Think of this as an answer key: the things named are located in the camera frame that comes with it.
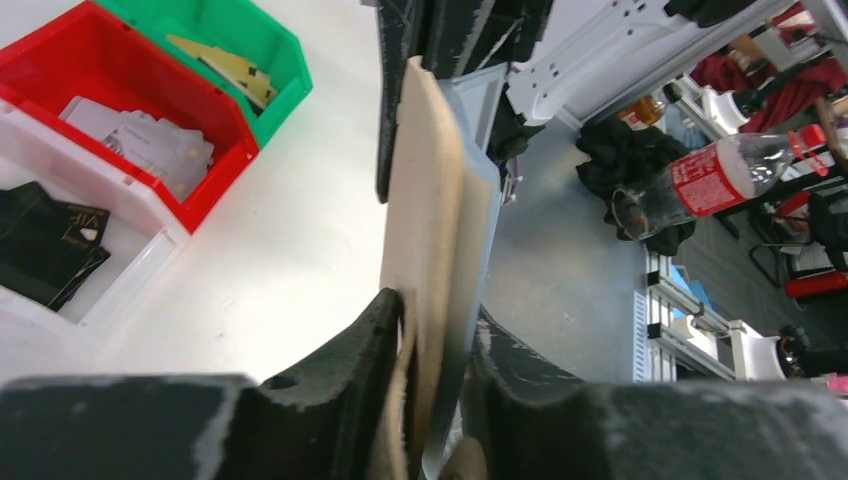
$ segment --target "green storage bin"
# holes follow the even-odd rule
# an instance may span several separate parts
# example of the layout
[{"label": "green storage bin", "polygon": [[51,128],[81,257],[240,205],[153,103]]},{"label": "green storage bin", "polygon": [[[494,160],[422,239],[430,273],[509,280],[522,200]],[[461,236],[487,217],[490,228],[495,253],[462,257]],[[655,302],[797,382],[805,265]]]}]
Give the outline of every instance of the green storage bin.
[{"label": "green storage bin", "polygon": [[[312,90],[297,37],[250,0],[95,1],[233,97],[260,147]],[[168,34],[247,58],[271,76],[271,85],[279,94],[257,116],[237,88],[169,42]]]}]

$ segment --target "red label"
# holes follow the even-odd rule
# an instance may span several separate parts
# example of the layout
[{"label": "red label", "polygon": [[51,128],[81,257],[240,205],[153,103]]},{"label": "red label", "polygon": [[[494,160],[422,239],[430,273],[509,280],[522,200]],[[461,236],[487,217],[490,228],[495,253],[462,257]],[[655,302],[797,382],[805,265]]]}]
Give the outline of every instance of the red label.
[{"label": "red label", "polygon": [[747,200],[727,179],[714,144],[672,163],[671,182],[686,209],[698,217]]}]

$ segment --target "red clothing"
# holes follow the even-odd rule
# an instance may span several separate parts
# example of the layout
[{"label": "red clothing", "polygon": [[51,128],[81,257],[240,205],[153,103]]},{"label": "red clothing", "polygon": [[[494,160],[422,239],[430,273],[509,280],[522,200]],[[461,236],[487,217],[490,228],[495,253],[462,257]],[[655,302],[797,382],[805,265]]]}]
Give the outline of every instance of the red clothing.
[{"label": "red clothing", "polygon": [[[776,17],[772,23],[782,22],[798,15],[804,9],[801,4]],[[785,38],[791,38],[792,31],[802,28],[810,30],[814,26],[792,26],[781,29]],[[751,77],[746,77],[736,62],[727,55],[711,55],[695,67],[692,79],[701,86],[710,86],[719,93],[731,90],[748,90],[760,86],[774,75],[771,65],[763,68]],[[815,103],[816,99],[833,93],[848,83],[848,76],[842,71],[839,62],[828,58],[819,65],[809,67],[782,89],[768,97],[763,110],[755,113],[751,120],[739,128],[741,132],[765,132],[769,128],[789,120],[793,115]]]}]

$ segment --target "black card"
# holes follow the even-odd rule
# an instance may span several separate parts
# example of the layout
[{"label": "black card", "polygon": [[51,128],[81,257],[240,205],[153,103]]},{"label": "black card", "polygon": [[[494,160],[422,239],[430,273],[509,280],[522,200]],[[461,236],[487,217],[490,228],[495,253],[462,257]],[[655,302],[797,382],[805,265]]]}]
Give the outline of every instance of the black card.
[{"label": "black card", "polygon": [[79,290],[80,286],[85,283],[88,277],[97,270],[97,267],[103,264],[109,257],[112,256],[105,248],[98,247],[95,249],[92,257],[89,259],[88,264],[83,267],[83,269],[77,274],[76,277],[71,279],[68,285],[65,286],[64,289],[59,293],[55,300],[53,300],[48,308],[53,310],[54,312],[59,311],[62,306],[71,301],[74,298],[74,295]]},{"label": "black card", "polygon": [[109,222],[108,210],[68,202],[56,202],[56,205],[65,209],[68,221],[75,227],[63,240],[79,242],[78,245],[100,246]]},{"label": "black card", "polygon": [[106,211],[55,202],[35,182],[2,192],[0,284],[51,308],[64,304],[108,258],[99,246],[107,220]]}]

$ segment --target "chair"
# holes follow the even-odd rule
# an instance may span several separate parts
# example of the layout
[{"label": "chair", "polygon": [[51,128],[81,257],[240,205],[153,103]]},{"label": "chair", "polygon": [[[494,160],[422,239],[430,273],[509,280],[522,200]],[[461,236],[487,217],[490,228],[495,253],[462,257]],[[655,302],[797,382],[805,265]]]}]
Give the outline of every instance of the chair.
[{"label": "chair", "polygon": [[[782,285],[780,279],[780,264],[782,259],[781,248],[805,247],[818,243],[825,247],[825,253],[833,268],[838,271],[848,272],[848,262],[845,261],[844,253],[848,252],[848,213],[832,213],[830,202],[819,194],[810,195],[809,218],[772,216],[806,222],[810,226],[810,238],[803,243],[763,243],[748,251],[748,258],[757,267],[757,270],[765,276],[775,287]],[[761,249],[768,249],[775,260],[775,274],[772,275],[762,263],[756,258]]]}]

